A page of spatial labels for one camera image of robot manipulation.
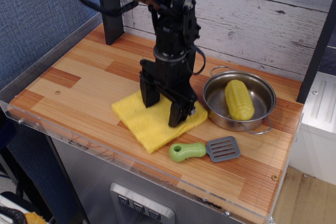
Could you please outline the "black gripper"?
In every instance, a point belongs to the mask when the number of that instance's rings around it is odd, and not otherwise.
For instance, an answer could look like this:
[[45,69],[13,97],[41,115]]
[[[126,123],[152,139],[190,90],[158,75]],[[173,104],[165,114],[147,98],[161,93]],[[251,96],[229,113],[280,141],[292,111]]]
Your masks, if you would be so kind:
[[141,60],[140,90],[142,101],[149,108],[160,100],[163,94],[172,101],[169,126],[177,127],[188,116],[195,114],[197,95],[190,85],[196,53],[188,50],[178,61]]

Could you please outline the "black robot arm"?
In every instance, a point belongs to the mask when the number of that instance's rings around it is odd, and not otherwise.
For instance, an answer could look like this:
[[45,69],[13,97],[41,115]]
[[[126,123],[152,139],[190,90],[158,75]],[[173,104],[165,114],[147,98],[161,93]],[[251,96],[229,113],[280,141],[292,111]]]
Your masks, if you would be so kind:
[[140,89],[148,108],[164,95],[172,104],[169,126],[176,127],[195,113],[197,95],[190,85],[200,26],[195,0],[133,0],[148,6],[156,35],[154,61],[141,60]]

